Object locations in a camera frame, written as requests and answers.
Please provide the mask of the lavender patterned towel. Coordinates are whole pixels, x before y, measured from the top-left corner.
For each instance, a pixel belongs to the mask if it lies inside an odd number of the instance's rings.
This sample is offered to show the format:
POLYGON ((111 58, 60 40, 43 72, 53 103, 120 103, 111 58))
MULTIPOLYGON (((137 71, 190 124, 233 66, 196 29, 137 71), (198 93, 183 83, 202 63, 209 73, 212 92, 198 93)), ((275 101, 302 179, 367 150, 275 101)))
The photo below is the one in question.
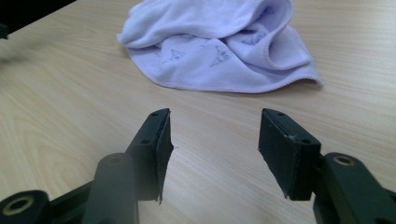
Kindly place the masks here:
POLYGON ((157 85, 262 93, 322 81, 290 27, 291 0, 143 0, 118 35, 157 85))

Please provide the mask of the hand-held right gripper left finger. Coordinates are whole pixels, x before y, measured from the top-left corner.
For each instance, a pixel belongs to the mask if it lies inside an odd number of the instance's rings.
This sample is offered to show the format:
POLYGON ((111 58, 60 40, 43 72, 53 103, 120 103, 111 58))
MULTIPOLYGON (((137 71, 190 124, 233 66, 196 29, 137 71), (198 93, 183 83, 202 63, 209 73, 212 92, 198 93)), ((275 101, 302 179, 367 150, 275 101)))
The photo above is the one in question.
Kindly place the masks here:
POLYGON ((150 113, 126 150, 134 162, 138 201, 163 200, 167 165, 174 149, 170 113, 169 108, 150 113))

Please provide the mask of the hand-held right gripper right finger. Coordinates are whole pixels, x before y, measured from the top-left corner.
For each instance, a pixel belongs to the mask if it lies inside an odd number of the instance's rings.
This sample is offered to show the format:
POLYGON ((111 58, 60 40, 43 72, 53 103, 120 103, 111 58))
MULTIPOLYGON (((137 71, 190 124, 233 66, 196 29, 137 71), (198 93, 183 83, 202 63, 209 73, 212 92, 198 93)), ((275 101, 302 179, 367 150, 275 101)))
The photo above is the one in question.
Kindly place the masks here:
POLYGON ((262 110, 259 151, 284 196, 309 201, 321 143, 283 112, 262 110))

